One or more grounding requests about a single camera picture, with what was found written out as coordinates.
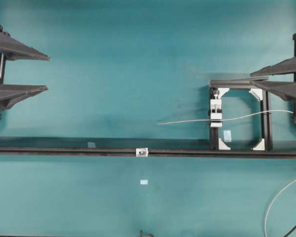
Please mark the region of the left dark grey gripper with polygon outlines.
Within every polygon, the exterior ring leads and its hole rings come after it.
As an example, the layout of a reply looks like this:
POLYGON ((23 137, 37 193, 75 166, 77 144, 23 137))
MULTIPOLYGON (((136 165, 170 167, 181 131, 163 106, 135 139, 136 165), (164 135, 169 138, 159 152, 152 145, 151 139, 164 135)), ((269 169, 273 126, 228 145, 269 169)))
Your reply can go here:
MULTIPOLYGON (((0 33, 2 33, 2 31, 3 27, 0 25, 0 33)), ((49 56, 37 51, 36 49, 22 44, 9 35, 0 34, 0 110, 9 110, 16 103, 48 90, 45 85, 3 84, 6 62, 5 57, 10 61, 21 59, 42 61, 50 60, 49 56)))

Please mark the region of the right dark grey gripper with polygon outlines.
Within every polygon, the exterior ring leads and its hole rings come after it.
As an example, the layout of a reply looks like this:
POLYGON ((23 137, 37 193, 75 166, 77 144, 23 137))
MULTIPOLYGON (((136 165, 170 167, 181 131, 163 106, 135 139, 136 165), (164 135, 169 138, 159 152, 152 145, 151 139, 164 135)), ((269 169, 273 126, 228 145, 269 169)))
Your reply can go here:
POLYGON ((264 67, 250 74, 252 77, 294 74, 294 82, 253 81, 253 86, 270 92, 284 101, 294 102, 294 122, 296 123, 296 33, 293 35, 294 56, 272 66, 264 67))

